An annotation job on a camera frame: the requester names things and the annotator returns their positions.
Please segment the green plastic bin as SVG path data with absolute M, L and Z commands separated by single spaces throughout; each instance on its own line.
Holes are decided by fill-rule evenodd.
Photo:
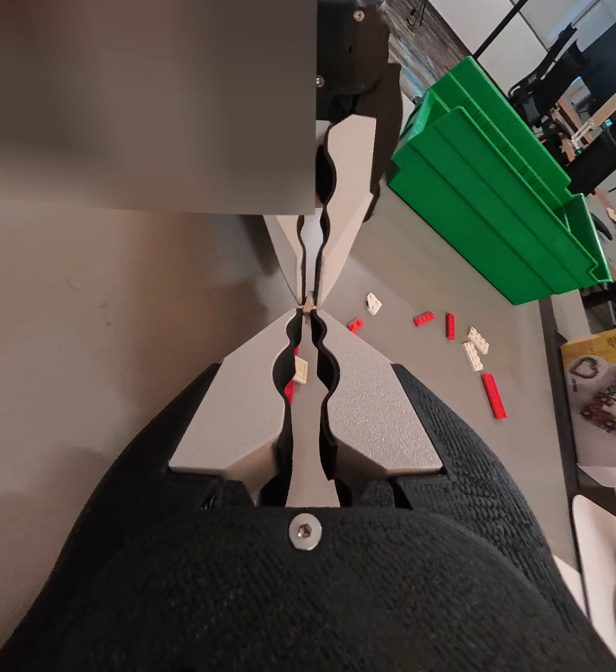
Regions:
M 530 186 L 528 180 L 525 179 L 516 168 L 507 160 L 504 154 L 491 142 L 485 135 L 483 130 L 477 126 L 475 121 L 471 118 L 468 112 L 463 107 L 450 108 L 444 100 L 432 90 L 429 90 L 423 100 L 416 105 L 413 113 L 410 115 L 406 125 L 402 131 L 399 139 L 398 149 L 405 144 L 410 144 L 411 147 L 416 148 L 417 143 L 415 139 L 428 129 L 436 128 L 438 123 L 445 120 L 445 118 L 452 115 L 455 110 L 463 111 L 463 116 L 471 122 L 468 131 L 450 130 L 448 136 L 450 139 L 457 140 L 459 148 L 466 148 L 466 142 L 471 137 L 483 137 L 493 145 L 499 154 L 508 162 L 513 170 L 522 178 L 522 180 L 532 189 L 532 191 L 551 209 L 555 210 L 561 206 L 566 205 L 574 195 L 570 192 L 568 186 L 568 194 L 565 194 L 561 201 L 558 201 L 552 192 L 546 189 L 543 185 Z
M 515 112 L 501 89 L 471 56 L 434 86 L 450 107 L 463 107 L 530 186 L 543 185 L 561 201 L 570 178 Z
M 584 197 L 548 206 L 463 106 L 393 162 L 389 188 L 512 305 L 614 281 Z

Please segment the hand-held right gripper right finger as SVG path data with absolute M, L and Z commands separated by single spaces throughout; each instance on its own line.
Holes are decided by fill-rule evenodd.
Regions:
M 310 313 L 320 406 L 323 471 L 338 494 L 360 494 L 375 481 L 433 476 L 438 452 L 393 363 L 324 310 Z

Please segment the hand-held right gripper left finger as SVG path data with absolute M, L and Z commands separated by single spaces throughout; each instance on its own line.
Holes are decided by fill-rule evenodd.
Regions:
M 285 505 L 293 435 L 286 386 L 303 314 L 293 308 L 228 354 L 169 461 L 177 473 L 240 481 L 263 505 Z

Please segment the white tray with holder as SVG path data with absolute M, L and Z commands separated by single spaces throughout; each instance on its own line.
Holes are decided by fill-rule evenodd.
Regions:
M 582 495 L 572 515 L 588 617 L 616 658 L 616 517 Z

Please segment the lego set box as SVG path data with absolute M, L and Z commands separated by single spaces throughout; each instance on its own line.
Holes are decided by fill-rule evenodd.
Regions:
M 616 329 L 561 346 L 577 465 L 616 489 Z

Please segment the black office chair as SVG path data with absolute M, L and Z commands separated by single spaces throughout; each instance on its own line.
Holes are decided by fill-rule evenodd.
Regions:
M 577 28 L 569 24 L 546 57 L 508 91 L 507 100 L 527 126 L 538 126 L 559 98 L 589 64 L 575 41 Z

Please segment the red and white lego assembly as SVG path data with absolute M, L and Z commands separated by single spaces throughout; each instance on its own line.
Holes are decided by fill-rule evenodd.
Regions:
M 307 373 L 309 370 L 307 361 L 299 356 L 299 348 L 299 346 L 295 347 L 295 374 L 292 377 L 292 380 L 288 382 L 284 388 L 284 395 L 290 405 L 292 405 L 294 401 L 296 386 L 306 384 Z

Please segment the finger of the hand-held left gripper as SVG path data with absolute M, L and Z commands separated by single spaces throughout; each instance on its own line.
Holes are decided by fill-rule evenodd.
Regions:
M 376 119 L 350 115 L 333 125 L 321 148 L 320 225 L 323 244 L 315 271 L 314 303 L 321 306 L 347 260 L 372 203 L 372 160 Z
M 264 214 L 263 220 L 288 288 L 298 305 L 306 300 L 306 251 L 301 231 L 304 215 Z

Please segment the long red lego plate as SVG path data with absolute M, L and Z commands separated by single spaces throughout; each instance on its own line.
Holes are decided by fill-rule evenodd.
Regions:
M 483 388 L 487 395 L 489 406 L 494 419 L 498 421 L 507 418 L 507 411 L 505 409 L 504 401 L 499 392 L 496 379 L 492 374 L 481 374 L 481 381 Z

